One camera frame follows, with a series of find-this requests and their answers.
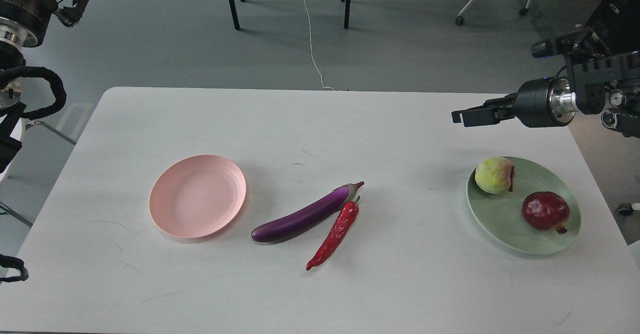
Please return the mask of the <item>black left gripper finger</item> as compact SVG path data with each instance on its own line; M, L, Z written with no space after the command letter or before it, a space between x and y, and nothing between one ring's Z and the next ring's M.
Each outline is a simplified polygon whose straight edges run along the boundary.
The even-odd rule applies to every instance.
M59 6L54 15L65 27L71 28L82 19L88 4L89 0L70 0L70 6Z

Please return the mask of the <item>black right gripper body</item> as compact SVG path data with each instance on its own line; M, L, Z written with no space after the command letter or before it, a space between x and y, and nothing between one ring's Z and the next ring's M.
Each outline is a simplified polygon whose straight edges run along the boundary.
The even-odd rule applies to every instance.
M533 79L516 93L514 116L528 128L564 127L575 114L575 93L566 78Z

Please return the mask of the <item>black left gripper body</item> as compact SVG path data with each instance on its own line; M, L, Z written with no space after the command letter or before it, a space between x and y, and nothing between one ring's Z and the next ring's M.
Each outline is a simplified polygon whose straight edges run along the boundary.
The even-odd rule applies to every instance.
M1 42L16 49L35 48L45 40L55 0L0 0Z

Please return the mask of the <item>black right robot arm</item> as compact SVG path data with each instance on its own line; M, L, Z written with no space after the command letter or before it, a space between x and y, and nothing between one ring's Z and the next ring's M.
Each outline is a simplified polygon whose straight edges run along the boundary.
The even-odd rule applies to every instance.
M639 6L609 2L569 34L534 43L534 58L564 58L565 75L533 79L515 93L451 113L479 127L518 119L529 128L567 126L576 113L599 115L624 137L639 136Z

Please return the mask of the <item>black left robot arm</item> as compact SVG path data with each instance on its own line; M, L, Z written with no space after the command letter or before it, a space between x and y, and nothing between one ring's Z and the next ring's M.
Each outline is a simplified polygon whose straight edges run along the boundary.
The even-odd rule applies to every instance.
M67 92L60 76L43 66L26 64L23 49L36 48L44 42L52 17L71 28L82 19L89 0L0 0L0 90L1 90L1 180L23 147L27 129L44 126L70 144L75 140L43 121L61 111ZM19 79L41 79L48 83L54 101L41 108L27 110L22 101Z

